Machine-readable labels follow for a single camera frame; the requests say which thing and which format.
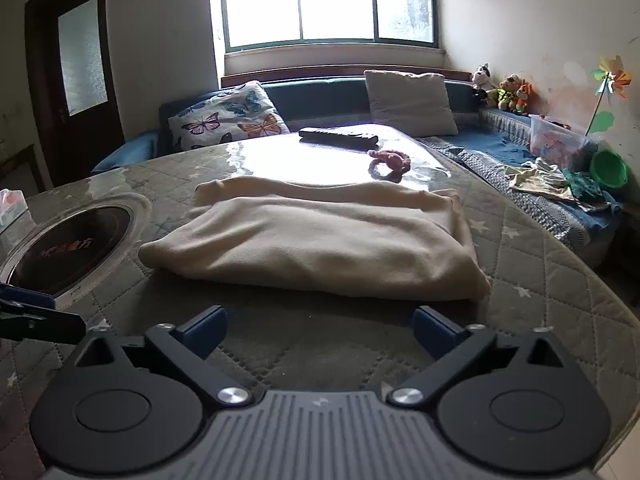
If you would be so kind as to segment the round inset table stove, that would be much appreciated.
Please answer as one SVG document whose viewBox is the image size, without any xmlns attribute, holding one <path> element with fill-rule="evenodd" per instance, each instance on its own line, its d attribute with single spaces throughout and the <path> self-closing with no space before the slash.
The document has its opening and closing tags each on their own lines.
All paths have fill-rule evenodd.
<svg viewBox="0 0 640 480">
<path fill-rule="evenodd" d="M 151 211 L 151 202 L 137 193 L 66 210 L 11 249 L 1 265 L 1 281 L 49 295 L 66 310 L 117 270 Z"/>
</svg>

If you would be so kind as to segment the orange plush toy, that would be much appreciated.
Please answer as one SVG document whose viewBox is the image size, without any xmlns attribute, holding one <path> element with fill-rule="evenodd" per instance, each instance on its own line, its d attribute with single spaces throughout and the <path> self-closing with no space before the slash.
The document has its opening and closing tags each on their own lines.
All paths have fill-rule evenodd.
<svg viewBox="0 0 640 480">
<path fill-rule="evenodd" d="M 529 113 L 529 104 L 532 102 L 534 94 L 533 85 L 524 80 L 518 87 L 518 91 L 515 92 L 516 103 L 514 112 L 518 115 L 527 116 Z"/>
</svg>

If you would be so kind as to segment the butterfly print pillow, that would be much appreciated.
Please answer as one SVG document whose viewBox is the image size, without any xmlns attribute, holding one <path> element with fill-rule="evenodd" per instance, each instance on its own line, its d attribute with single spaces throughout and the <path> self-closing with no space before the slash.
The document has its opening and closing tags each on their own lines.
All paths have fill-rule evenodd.
<svg viewBox="0 0 640 480">
<path fill-rule="evenodd" d="M 178 152 L 290 132 L 257 80 L 188 106 L 168 126 Z"/>
</svg>

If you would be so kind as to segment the green plastic bowl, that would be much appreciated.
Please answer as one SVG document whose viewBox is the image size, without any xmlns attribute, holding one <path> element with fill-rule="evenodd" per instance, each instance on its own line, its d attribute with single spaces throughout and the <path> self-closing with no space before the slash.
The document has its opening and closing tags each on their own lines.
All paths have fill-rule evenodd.
<svg viewBox="0 0 640 480">
<path fill-rule="evenodd" d="M 604 188 L 621 190 L 628 183 L 626 162 L 610 150 L 601 150 L 592 156 L 589 168 L 593 180 Z"/>
</svg>

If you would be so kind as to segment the dark wooden door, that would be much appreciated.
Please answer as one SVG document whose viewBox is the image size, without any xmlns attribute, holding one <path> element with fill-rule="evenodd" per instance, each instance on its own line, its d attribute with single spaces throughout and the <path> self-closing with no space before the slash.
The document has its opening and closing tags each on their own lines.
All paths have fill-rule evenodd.
<svg viewBox="0 0 640 480">
<path fill-rule="evenodd" d="M 81 180 L 125 143 L 105 0 L 29 0 L 26 65 L 40 148 L 55 186 Z"/>
</svg>

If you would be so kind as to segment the blue sofa bench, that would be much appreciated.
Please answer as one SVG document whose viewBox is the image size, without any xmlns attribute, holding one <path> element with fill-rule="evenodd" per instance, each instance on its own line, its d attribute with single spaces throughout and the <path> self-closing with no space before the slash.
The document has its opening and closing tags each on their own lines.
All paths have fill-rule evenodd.
<svg viewBox="0 0 640 480">
<path fill-rule="evenodd" d="M 366 82 L 362 77 L 282 80 L 268 82 L 262 88 L 291 131 L 303 127 L 353 126 L 371 119 Z M 528 150 L 530 119 L 480 107 L 475 91 L 465 82 L 448 80 L 446 88 L 458 133 L 455 136 L 439 134 L 423 143 L 471 170 L 548 229 L 582 260 L 597 266 L 615 237 L 622 232 L 622 204 L 607 195 L 602 209 L 588 209 L 511 191 L 503 167 L 518 166 L 535 158 Z M 170 132 L 169 119 L 199 108 L 205 101 L 226 92 L 218 90 L 161 105 L 157 129 L 145 131 L 122 144 L 92 172 L 102 174 L 178 152 L 179 142 Z"/>
</svg>

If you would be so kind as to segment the cow plush toy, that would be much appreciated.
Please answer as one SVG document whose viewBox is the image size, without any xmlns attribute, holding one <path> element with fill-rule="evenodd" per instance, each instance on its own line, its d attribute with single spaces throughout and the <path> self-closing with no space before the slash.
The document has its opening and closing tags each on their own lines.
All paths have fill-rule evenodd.
<svg viewBox="0 0 640 480">
<path fill-rule="evenodd" d="M 497 87 L 491 81 L 489 64 L 478 66 L 471 78 L 474 98 L 480 106 L 497 105 Z"/>
</svg>

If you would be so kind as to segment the green framed window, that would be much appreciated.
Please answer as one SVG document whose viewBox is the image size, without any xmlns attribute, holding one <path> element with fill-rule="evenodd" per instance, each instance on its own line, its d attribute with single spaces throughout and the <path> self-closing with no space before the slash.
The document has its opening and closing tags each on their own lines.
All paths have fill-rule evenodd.
<svg viewBox="0 0 640 480">
<path fill-rule="evenodd" d="M 230 51 L 294 44 L 438 45 L 436 0 L 220 0 Z"/>
</svg>

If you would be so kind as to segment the clear plastic storage box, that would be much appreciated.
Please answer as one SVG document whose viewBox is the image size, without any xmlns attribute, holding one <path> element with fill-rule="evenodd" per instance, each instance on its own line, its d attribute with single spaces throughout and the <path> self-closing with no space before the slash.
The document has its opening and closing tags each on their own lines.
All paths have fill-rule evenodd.
<svg viewBox="0 0 640 480">
<path fill-rule="evenodd" d="M 598 147 L 581 128 L 565 128 L 548 116 L 529 115 L 529 151 L 561 169 L 585 170 Z"/>
</svg>

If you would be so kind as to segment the tissue box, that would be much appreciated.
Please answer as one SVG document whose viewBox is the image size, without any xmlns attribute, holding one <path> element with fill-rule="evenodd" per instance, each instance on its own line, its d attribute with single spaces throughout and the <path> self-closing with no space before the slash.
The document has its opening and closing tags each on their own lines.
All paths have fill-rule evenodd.
<svg viewBox="0 0 640 480">
<path fill-rule="evenodd" d="M 32 220 L 27 200 L 20 190 L 2 188 L 0 207 L 0 252 L 1 259 L 4 260 L 29 236 L 36 224 Z"/>
</svg>

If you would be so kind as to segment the brown plush toy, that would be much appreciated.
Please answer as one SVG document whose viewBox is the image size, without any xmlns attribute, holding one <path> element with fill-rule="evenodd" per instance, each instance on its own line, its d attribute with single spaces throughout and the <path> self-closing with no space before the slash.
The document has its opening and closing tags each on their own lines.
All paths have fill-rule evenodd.
<svg viewBox="0 0 640 480">
<path fill-rule="evenodd" d="M 498 85 L 497 107 L 503 112 L 514 112 L 518 102 L 518 89 L 523 79 L 517 74 L 506 76 Z"/>
</svg>

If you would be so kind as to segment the black remote control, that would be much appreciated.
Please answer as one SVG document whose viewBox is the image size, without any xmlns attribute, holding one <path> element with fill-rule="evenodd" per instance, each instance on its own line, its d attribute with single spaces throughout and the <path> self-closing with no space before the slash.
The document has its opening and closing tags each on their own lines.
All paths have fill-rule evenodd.
<svg viewBox="0 0 640 480">
<path fill-rule="evenodd" d="M 369 133 L 353 133 L 343 130 L 303 128 L 298 132 L 302 142 L 369 151 L 378 148 L 378 136 Z"/>
</svg>

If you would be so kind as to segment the pink small toy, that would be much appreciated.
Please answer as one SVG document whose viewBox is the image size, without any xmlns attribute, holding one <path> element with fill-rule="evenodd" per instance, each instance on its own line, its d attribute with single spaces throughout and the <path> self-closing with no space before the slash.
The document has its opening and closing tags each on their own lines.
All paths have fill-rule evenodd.
<svg viewBox="0 0 640 480">
<path fill-rule="evenodd" d="M 375 180 L 398 183 L 411 169 L 410 157 L 394 150 L 369 150 L 369 174 Z"/>
</svg>

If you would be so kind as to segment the plain beige pillow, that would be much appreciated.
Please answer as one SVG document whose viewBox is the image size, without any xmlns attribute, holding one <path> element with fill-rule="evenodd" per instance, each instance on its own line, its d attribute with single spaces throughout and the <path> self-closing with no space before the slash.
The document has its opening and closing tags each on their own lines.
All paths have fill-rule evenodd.
<svg viewBox="0 0 640 480">
<path fill-rule="evenodd" d="M 363 75 L 375 124 L 413 138 L 458 133 L 444 76 L 394 70 L 366 70 Z"/>
</svg>

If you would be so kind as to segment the cream beige garment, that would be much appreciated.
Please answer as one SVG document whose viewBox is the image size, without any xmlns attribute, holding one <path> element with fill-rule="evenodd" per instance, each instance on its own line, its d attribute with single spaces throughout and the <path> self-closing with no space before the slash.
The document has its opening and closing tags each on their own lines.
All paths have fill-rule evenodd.
<svg viewBox="0 0 640 480">
<path fill-rule="evenodd" d="M 395 183 L 205 182 L 184 226 L 140 261 L 183 278 L 351 297 L 475 300 L 490 292 L 457 193 Z"/>
</svg>

